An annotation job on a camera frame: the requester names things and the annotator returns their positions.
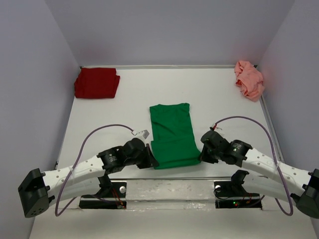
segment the folded green cloth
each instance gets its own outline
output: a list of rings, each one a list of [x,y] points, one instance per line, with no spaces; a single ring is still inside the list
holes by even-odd
[[[189,115],[189,104],[150,107],[154,140],[151,142],[159,166],[155,169],[200,163]]]

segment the red cloth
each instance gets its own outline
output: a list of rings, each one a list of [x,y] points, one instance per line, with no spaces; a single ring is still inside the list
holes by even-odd
[[[75,97],[114,98],[119,81],[115,68],[82,68],[74,83]]]

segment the cloth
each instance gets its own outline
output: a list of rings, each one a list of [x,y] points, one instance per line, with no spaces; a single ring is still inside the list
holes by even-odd
[[[74,83],[75,97],[114,98],[119,81],[115,68],[82,68]]]
[[[189,115],[189,104],[150,107],[154,140],[155,169],[190,166],[200,163]]]
[[[236,86],[245,97],[258,101],[265,87],[263,76],[249,61],[238,61],[235,66]]]

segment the crumpled pink cloth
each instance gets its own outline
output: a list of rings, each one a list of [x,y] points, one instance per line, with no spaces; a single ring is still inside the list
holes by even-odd
[[[263,76],[249,61],[238,61],[235,66],[236,86],[245,97],[258,101],[265,87]]]

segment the gray wall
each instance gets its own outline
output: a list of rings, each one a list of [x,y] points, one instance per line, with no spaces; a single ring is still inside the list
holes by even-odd
[[[79,68],[43,0],[1,1],[0,32],[0,238],[26,239],[17,188],[53,168]]]
[[[297,0],[259,65],[284,159],[309,171],[319,168],[318,12],[318,0]]]
[[[293,0],[46,0],[80,65],[259,63]]]

